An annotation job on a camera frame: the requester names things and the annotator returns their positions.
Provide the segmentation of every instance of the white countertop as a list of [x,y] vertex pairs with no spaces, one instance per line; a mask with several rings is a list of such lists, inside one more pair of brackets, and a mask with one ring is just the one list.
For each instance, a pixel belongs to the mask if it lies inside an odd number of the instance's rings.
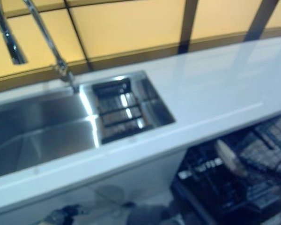
[[[83,74],[77,82],[144,70],[175,123],[0,177],[0,208],[96,177],[281,112],[281,37]],[[0,93],[0,102],[59,80]]]

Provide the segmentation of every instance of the kitchen sink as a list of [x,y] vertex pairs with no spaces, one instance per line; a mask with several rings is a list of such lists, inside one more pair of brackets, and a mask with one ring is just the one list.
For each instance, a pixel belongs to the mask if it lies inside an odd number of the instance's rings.
[[0,176],[174,121],[142,71],[0,105]]

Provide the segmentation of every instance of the faucet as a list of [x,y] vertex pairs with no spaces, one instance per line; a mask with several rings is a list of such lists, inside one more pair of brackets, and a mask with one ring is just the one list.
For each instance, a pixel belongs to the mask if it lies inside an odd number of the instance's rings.
[[[29,9],[30,13],[32,14],[35,22],[37,23],[40,31],[42,32],[48,46],[50,47],[53,55],[56,59],[56,65],[54,69],[58,71],[60,74],[60,78],[64,82],[69,82],[71,87],[73,88],[74,93],[79,92],[79,87],[74,84],[74,76],[70,68],[67,66],[67,63],[64,59],[60,56],[40,14],[33,4],[31,0],[23,0],[27,8]],[[14,64],[24,64],[27,63],[26,57],[24,56],[18,42],[16,41],[7,20],[4,17],[3,9],[0,0],[0,31],[3,35],[4,41],[7,45],[10,57]]]

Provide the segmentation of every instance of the dish rack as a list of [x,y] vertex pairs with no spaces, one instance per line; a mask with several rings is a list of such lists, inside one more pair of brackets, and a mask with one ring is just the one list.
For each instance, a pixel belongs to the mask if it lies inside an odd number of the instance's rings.
[[131,90],[130,79],[93,86],[103,124],[102,143],[152,128]]
[[248,170],[232,173],[212,140],[191,147],[177,178],[215,214],[263,210],[281,198],[281,116],[220,138]]

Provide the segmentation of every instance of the dishwasher door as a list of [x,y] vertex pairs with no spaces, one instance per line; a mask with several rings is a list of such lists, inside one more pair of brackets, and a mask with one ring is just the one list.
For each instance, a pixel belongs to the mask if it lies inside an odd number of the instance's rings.
[[189,148],[172,189],[203,224],[281,224],[281,116]]

